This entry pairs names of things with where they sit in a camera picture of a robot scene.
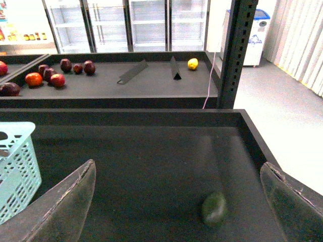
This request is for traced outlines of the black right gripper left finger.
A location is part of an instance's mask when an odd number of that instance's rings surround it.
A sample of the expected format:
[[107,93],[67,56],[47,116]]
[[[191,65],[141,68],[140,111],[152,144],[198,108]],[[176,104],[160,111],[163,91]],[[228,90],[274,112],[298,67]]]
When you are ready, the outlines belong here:
[[1,225],[1,241],[78,241],[94,194],[96,165],[88,160]]

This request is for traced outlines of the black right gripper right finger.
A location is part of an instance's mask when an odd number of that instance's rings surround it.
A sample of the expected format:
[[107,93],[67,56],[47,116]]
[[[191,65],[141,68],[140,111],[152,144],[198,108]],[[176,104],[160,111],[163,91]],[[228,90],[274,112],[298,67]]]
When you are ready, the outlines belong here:
[[322,195],[270,162],[260,180],[284,241],[322,241]]

